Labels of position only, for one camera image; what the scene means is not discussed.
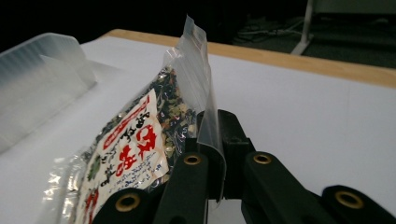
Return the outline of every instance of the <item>black floor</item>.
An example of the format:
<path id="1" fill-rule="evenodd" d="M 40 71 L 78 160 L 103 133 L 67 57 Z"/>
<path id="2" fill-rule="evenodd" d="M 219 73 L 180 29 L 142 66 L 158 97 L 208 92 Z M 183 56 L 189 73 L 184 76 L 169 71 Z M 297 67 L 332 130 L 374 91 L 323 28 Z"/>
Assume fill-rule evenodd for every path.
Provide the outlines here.
<path id="1" fill-rule="evenodd" d="M 394 18 L 315 15 L 304 56 L 396 68 Z M 233 45 L 291 53 L 301 39 L 304 17 L 269 21 L 249 18 Z"/>

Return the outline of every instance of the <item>wooden table edge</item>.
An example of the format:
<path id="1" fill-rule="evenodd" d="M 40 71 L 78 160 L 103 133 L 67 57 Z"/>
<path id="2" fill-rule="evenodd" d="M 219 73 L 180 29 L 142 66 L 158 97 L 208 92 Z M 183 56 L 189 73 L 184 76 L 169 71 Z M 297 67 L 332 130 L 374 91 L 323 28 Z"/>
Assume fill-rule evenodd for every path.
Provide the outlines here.
<path id="1" fill-rule="evenodd" d="M 156 35 L 122 29 L 111 30 L 100 37 L 105 36 L 113 36 L 169 47 L 174 47 L 179 40 L 179 37 L 175 36 Z M 213 42 L 208 42 L 207 50 L 209 54 L 396 88 L 396 69 L 358 63 L 345 63 Z"/>

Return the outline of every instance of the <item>clear plastic container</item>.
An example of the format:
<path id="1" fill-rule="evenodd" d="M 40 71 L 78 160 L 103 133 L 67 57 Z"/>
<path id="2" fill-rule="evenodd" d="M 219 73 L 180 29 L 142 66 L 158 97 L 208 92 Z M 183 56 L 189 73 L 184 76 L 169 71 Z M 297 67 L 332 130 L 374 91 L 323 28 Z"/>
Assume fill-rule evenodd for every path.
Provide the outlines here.
<path id="1" fill-rule="evenodd" d="M 45 33 L 0 54 L 0 153 L 96 83 L 78 41 Z"/>

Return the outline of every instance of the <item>clear plastic packaging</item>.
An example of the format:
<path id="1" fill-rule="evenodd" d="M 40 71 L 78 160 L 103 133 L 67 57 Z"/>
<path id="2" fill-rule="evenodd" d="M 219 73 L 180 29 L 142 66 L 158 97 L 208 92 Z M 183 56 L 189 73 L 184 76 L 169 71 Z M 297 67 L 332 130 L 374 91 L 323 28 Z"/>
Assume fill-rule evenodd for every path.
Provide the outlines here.
<path id="1" fill-rule="evenodd" d="M 66 178 L 80 184 L 78 199 L 59 184 L 67 192 L 61 195 L 62 200 L 56 200 L 64 203 L 53 207 L 64 209 L 67 203 L 73 209 L 64 209 L 69 213 L 48 223 L 92 223 L 112 194 L 126 188 L 150 193 L 172 174 L 187 138 L 197 138 L 223 157 L 206 48 L 205 31 L 187 17 L 183 36 L 165 52 L 163 69 L 80 153 L 86 162 L 81 169 L 85 173 Z M 205 113 L 197 132 L 197 114 L 202 111 Z"/>
<path id="2" fill-rule="evenodd" d="M 43 34 L 0 54 L 0 153 L 96 83 L 77 40 Z"/>

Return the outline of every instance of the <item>white surface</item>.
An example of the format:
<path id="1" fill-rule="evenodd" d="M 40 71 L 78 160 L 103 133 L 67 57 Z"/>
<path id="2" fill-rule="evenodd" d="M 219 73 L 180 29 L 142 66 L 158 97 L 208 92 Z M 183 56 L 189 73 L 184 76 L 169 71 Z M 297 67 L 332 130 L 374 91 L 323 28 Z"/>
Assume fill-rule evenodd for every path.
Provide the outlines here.
<path id="1" fill-rule="evenodd" d="M 55 158 L 89 146 L 162 67 L 168 47 L 107 37 L 82 45 L 98 85 L 0 154 L 0 223 L 34 223 Z M 396 215 L 396 90 L 209 55 L 219 109 L 307 189 L 346 185 Z M 239 201 L 208 223 L 244 223 Z"/>

